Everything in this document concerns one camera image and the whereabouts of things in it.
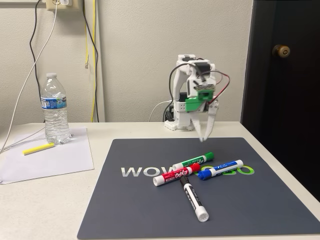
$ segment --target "black marker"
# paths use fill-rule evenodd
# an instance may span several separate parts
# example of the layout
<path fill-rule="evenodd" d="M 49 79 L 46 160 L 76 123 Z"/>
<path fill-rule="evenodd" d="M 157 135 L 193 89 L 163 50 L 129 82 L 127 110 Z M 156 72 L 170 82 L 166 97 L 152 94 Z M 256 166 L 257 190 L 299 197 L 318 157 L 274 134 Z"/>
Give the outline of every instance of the black marker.
<path fill-rule="evenodd" d="M 196 194 L 196 191 L 191 186 L 188 178 L 186 176 L 183 176 L 180 179 L 180 183 L 182 184 L 183 190 L 184 190 L 186 196 L 188 197 L 198 220 L 200 222 L 207 221 L 209 219 L 209 214 L 207 213 L 204 206 L 202 206 L 202 203 L 200 202 L 200 199 L 199 199 L 198 195 Z"/>

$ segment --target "red wire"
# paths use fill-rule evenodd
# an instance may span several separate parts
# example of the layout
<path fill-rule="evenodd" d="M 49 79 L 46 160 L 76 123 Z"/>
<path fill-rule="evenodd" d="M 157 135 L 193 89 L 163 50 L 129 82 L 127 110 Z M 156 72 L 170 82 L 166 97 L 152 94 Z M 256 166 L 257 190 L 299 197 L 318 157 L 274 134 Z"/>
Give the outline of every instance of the red wire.
<path fill-rule="evenodd" d="M 225 73 L 223 73 L 223 72 L 220 72 L 220 71 L 212 71 L 212 72 L 220 73 L 220 74 L 222 74 L 223 76 L 226 76 L 226 77 L 228 78 L 228 83 L 224 86 L 224 88 L 221 89 L 221 91 L 215 96 L 215 98 L 213 98 L 211 101 L 209 101 L 209 102 L 207 103 L 208 105 L 212 104 L 212 102 L 213 102 L 214 100 L 216 100 L 216 99 L 223 93 L 223 91 L 226 90 L 226 88 L 227 88 L 227 87 L 229 86 L 229 84 L 230 84 L 230 77 L 229 77 L 229 75 L 227 75 L 227 74 L 225 74 Z"/>

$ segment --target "table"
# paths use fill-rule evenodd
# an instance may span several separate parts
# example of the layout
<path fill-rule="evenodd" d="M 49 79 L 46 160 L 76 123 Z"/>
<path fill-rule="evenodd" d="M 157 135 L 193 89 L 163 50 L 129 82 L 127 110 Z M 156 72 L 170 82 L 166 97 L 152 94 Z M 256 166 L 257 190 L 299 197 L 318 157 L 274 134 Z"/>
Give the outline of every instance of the table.
<path fill-rule="evenodd" d="M 34 133 L 43 126 L 43 123 L 15 126 L 8 143 L 12 143 L 16 135 Z M 171 131 L 165 128 L 161 122 L 70 123 L 69 126 L 71 128 L 87 127 L 94 170 L 0 185 L 1 240 L 76 240 L 80 224 L 113 139 L 198 137 L 195 131 Z M 6 136 L 6 131 L 2 129 L 0 139 Z M 320 220 L 320 202 L 239 122 L 216 122 L 210 136 L 245 138 L 315 217 Z M 214 240 L 239 239 L 315 240 L 320 239 L 320 235 L 214 238 Z"/>

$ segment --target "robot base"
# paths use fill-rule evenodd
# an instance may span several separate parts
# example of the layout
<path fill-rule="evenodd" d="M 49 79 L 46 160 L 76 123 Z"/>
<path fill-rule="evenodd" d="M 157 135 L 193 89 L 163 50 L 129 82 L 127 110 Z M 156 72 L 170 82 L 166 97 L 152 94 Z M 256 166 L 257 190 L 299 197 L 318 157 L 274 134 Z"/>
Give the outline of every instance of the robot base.
<path fill-rule="evenodd" d="M 177 129 L 187 129 L 189 131 L 192 131 L 195 128 L 192 123 L 189 126 L 178 126 L 178 121 L 168 121 L 168 120 L 164 122 L 164 126 L 167 129 L 170 129 L 172 131 Z"/>

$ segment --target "gray mat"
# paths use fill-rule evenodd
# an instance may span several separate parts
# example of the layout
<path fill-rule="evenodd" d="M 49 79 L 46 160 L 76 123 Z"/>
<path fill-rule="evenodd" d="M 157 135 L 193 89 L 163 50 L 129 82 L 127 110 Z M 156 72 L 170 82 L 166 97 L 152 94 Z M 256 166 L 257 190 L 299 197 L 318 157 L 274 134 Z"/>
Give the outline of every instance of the gray mat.
<path fill-rule="evenodd" d="M 146 168 L 213 152 L 217 166 L 242 160 L 240 171 L 189 181 L 209 214 L 199 222 L 180 182 L 156 187 Z M 129 168 L 134 168 L 134 176 Z M 156 169 L 147 170 L 153 175 Z M 320 234 L 320 222 L 243 138 L 115 139 L 77 237 L 88 239 L 187 238 Z"/>

